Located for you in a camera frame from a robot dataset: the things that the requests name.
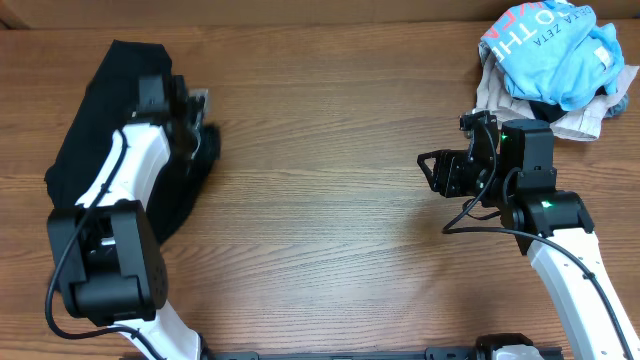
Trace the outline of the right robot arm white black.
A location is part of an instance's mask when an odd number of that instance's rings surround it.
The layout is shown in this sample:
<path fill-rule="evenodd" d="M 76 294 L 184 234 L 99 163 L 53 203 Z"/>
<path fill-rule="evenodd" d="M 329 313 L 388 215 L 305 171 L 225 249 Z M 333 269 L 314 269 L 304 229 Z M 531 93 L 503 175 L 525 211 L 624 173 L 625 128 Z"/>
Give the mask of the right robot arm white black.
<path fill-rule="evenodd" d="M 465 115 L 465 150 L 418 155 L 430 189 L 465 198 L 445 234 L 508 234 L 529 259 L 558 312 L 578 359 L 636 359 L 639 337 L 605 269 L 586 205 L 557 189 L 554 134 L 542 120 L 499 124 Z"/>

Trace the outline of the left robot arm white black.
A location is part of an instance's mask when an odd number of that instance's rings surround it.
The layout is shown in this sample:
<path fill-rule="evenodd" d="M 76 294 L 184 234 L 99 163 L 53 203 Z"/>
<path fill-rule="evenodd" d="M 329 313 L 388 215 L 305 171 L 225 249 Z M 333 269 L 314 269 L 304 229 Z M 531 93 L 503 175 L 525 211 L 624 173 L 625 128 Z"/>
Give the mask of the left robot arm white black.
<path fill-rule="evenodd" d="M 205 139 L 209 96 L 181 76 L 144 76 L 138 102 L 89 189 L 47 221 L 55 263 L 44 300 L 50 330 L 68 340 L 119 333 L 146 359 L 208 359 L 203 337 L 168 300 L 169 280 L 147 217 L 170 161 L 183 175 Z"/>

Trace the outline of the black t-shirt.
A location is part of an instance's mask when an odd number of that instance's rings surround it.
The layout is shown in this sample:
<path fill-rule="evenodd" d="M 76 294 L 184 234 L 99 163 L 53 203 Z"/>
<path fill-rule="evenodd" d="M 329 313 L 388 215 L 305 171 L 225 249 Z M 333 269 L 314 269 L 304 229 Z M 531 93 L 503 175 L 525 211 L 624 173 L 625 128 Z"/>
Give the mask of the black t-shirt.
<path fill-rule="evenodd" d="M 94 182 L 112 145 L 112 134 L 124 127 L 138 103 L 139 78 L 170 76 L 172 60 L 161 44 L 112 42 L 67 132 L 54 164 L 46 171 L 47 192 L 56 208 L 70 208 Z M 155 183 L 147 216 L 162 244 L 183 225 L 220 155 L 220 132 L 202 129 L 201 149 L 190 171 L 171 159 Z"/>

